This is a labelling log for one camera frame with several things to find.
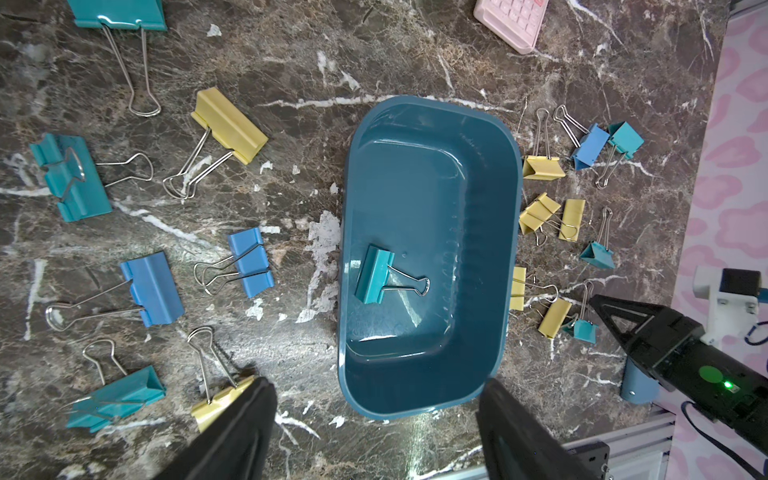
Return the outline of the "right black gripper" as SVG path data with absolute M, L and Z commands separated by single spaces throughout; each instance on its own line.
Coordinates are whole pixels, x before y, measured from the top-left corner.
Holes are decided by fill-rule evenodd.
M 589 305 L 640 370 L 767 452 L 767 378 L 702 343 L 703 326 L 657 304 L 593 295 Z

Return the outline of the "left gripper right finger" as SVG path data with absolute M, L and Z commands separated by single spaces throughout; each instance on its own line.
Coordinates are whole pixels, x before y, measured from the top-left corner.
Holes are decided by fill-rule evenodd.
M 476 419 L 490 479 L 595 479 L 498 380 L 485 383 Z

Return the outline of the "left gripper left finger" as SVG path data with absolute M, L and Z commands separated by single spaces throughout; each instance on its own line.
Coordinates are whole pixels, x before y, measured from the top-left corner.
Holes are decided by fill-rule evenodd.
M 156 477 L 260 479 L 277 407 L 275 387 L 260 377 Z

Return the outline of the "small teal binder clip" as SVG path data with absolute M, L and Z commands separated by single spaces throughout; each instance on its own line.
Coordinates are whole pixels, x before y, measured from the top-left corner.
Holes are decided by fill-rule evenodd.
M 579 258 L 589 265 L 600 269 L 614 269 L 614 252 L 609 248 L 610 223 L 613 211 L 609 207 L 602 209 L 602 222 L 597 239 L 589 243 Z

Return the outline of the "blue binder clip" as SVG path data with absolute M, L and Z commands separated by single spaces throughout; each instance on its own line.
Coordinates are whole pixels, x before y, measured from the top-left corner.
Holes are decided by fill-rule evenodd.
M 564 104 L 556 107 L 553 119 L 561 125 L 575 147 L 571 154 L 575 170 L 591 168 L 608 142 L 609 133 L 598 123 L 585 127 L 568 113 Z
M 44 311 L 44 318 L 48 326 L 54 331 L 64 332 L 78 322 L 108 316 L 138 314 L 143 325 L 149 328 L 158 325 L 170 325 L 185 314 L 167 257 L 163 251 L 122 262 L 120 269 L 124 277 L 124 281 L 120 284 L 76 303 L 53 302 L 49 304 Z M 84 304 L 124 286 L 129 287 L 135 304 L 134 307 L 99 312 L 73 318 L 70 321 L 55 318 L 55 311 L 79 309 Z
M 193 275 L 196 283 L 210 295 L 217 295 L 225 286 L 238 283 L 245 295 L 253 299 L 275 285 L 266 248 L 257 227 L 230 234 L 227 238 L 230 255 L 217 262 L 196 263 Z

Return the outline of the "teal plastic storage box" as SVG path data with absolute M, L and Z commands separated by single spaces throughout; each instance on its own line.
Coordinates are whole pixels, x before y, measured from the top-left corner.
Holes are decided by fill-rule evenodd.
M 375 420 L 476 397 L 503 358 L 518 243 L 522 157 L 498 118 L 396 96 L 368 112 L 346 162 L 338 377 Z M 426 296 L 355 297 L 369 245 L 428 277 Z

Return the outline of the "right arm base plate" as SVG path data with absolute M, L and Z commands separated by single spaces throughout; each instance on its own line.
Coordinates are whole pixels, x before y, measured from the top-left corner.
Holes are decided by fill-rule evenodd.
M 567 452 L 578 459 L 595 479 L 609 478 L 610 446 L 607 443 L 597 441 L 568 448 Z

